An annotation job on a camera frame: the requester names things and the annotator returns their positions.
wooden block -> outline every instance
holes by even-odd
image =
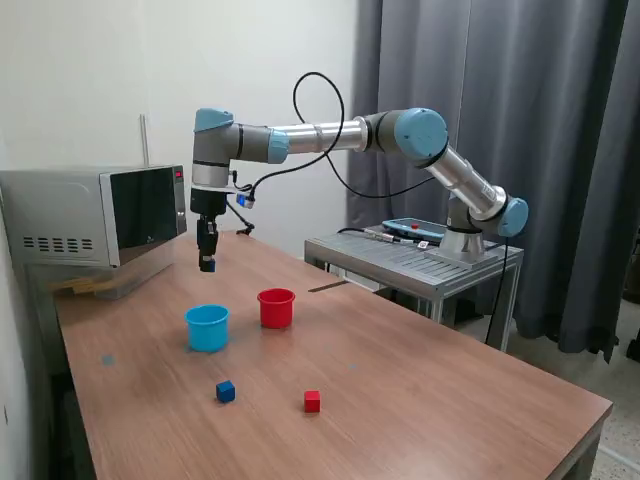
[[[307,390],[304,392],[305,413],[318,413],[320,411],[320,392],[318,390]]]

power cord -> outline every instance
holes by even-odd
[[[229,203],[229,200],[225,199],[225,202],[227,203],[227,207],[229,207],[231,209],[231,211],[236,214],[236,217],[238,217],[240,219],[240,221],[242,223],[244,223],[244,226],[246,227],[246,228],[243,228],[243,229],[240,229],[240,230],[236,230],[236,234],[237,235],[251,235],[251,232],[253,231],[254,228],[256,228],[256,226],[253,223],[249,222],[242,215],[240,215],[240,212],[238,212],[235,208],[233,208],[233,205],[231,205]]]
[[[498,308],[498,300],[500,299],[500,292],[502,292],[502,283],[504,281],[504,273],[507,270],[508,256],[509,256],[509,238],[505,238],[504,239],[504,257],[502,259],[502,273],[500,274],[500,282],[498,283],[498,293],[496,293],[496,298],[493,301],[493,310],[491,311],[491,318],[489,319],[489,327],[487,328],[487,335],[484,338],[485,345],[489,341],[489,333],[491,332],[491,326],[493,325],[493,317],[495,317],[496,309]]]
[[[333,83],[333,81],[323,73],[307,72],[298,79],[295,86],[293,87],[293,103],[294,103],[294,108],[296,109],[296,113],[297,113],[296,97],[298,94],[298,87],[304,81],[305,78],[311,77],[311,76],[323,78],[324,80],[326,80],[326,82],[329,85],[331,85],[331,88],[333,88],[333,91],[336,92],[336,96],[338,97],[338,101],[340,102],[340,127],[338,128],[338,133],[336,134],[336,138],[333,139],[333,142],[331,142],[331,145],[329,145],[329,147],[325,151],[323,151],[320,155],[318,155],[316,158],[314,158],[310,162],[303,163],[302,165],[298,165],[297,167],[287,168],[284,170],[279,170],[277,172],[271,172],[263,177],[260,177],[256,181],[256,183],[254,183],[253,186],[251,187],[251,193],[249,193],[250,201],[255,201],[256,188],[258,188],[258,185],[264,182],[267,178],[275,177],[278,175],[284,175],[285,173],[297,172],[298,170],[302,170],[303,168],[307,168],[315,163],[318,163],[320,160],[326,157],[327,154],[331,152],[331,150],[334,149],[334,147],[338,143],[338,140],[340,140],[340,135],[342,134],[342,127],[344,126],[344,101],[342,100],[342,95],[340,94],[340,90],[338,90],[338,87],[336,86],[336,84]]]
[[[258,185],[260,183],[262,183],[267,178],[271,178],[271,177],[275,177],[277,175],[283,175],[285,173],[291,173],[291,172],[296,172],[298,170],[302,170],[303,168],[307,168],[307,167],[310,167],[311,165],[314,165],[315,163],[319,162],[323,158],[326,158],[329,161],[329,165],[331,165],[331,170],[333,170],[334,175],[336,176],[336,178],[340,181],[340,183],[347,190],[349,190],[354,195],[358,195],[359,197],[364,197],[364,198],[380,199],[380,198],[395,197],[397,195],[402,195],[403,193],[407,193],[408,191],[413,190],[414,188],[417,188],[417,187],[419,187],[421,185],[424,185],[425,183],[427,183],[427,182],[429,182],[429,181],[431,181],[431,180],[433,180],[435,178],[435,177],[429,177],[429,178],[426,178],[426,179],[416,183],[415,185],[412,185],[410,187],[404,188],[404,189],[399,190],[397,192],[388,193],[388,194],[384,194],[384,195],[370,195],[370,194],[358,192],[353,187],[351,187],[340,176],[340,173],[338,173],[338,170],[336,169],[336,167],[335,167],[335,165],[333,163],[333,160],[331,160],[331,157],[329,157],[329,153],[331,153],[331,151],[333,151],[333,149],[335,148],[336,144],[338,143],[338,140],[340,139],[340,135],[342,134],[342,128],[344,126],[344,116],[345,116],[344,100],[342,99],[342,94],[340,93],[340,90],[338,89],[336,84],[333,83],[333,81],[329,77],[324,75],[323,73],[320,73],[320,72],[307,72],[307,73],[305,73],[304,75],[302,75],[298,79],[298,81],[296,82],[295,86],[293,87],[293,94],[292,94],[292,97],[293,97],[292,98],[292,100],[293,100],[293,109],[296,112],[296,116],[298,117],[298,120],[300,120],[302,123],[306,123],[304,117],[300,113],[300,109],[298,108],[298,87],[300,87],[300,84],[306,78],[311,77],[311,76],[320,77],[323,80],[325,80],[331,86],[331,88],[333,88],[333,91],[336,93],[336,97],[338,97],[338,102],[340,103],[340,127],[338,128],[338,133],[336,135],[336,138],[333,140],[331,145],[329,145],[329,147],[326,150],[324,150],[319,156],[317,156],[313,160],[311,160],[311,161],[309,161],[309,162],[307,162],[305,164],[299,165],[297,167],[287,168],[285,170],[279,170],[277,172],[272,172],[272,173],[269,173],[267,175],[264,175],[263,177],[260,177],[256,181],[256,183],[253,184],[253,185],[247,184],[247,185],[245,185],[245,186],[243,186],[241,188],[238,188],[237,185],[236,185],[237,172],[232,172],[232,174],[235,173],[235,176],[233,177],[233,179],[234,179],[234,185],[236,186],[236,188],[238,188],[239,190],[241,190],[243,192],[250,191],[249,200],[255,201],[256,188],[258,187]]]

white wall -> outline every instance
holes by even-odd
[[[0,128],[13,164],[142,163],[139,2],[0,2]]]
[[[338,85],[350,118],[356,0],[148,0],[144,5],[152,163],[184,163],[190,178],[199,107],[224,108],[242,123],[299,123],[291,90],[309,70]],[[299,91],[305,118],[338,120],[333,90],[320,79],[307,82]],[[346,154],[333,157],[344,175]],[[253,183],[311,158],[292,156],[282,166],[235,162],[233,168],[239,183]],[[256,198],[253,210],[241,212],[256,225],[253,235],[296,256],[302,255],[305,238],[344,226],[345,189],[326,160],[265,181]],[[241,226],[231,212],[220,225]]]

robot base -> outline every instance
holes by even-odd
[[[455,265],[465,270],[476,270],[493,263],[502,254],[487,252],[482,233],[463,233],[447,230],[438,248],[425,252],[425,257]]]

microwave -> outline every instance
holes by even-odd
[[[187,229],[181,165],[0,172],[14,258],[119,267]]]

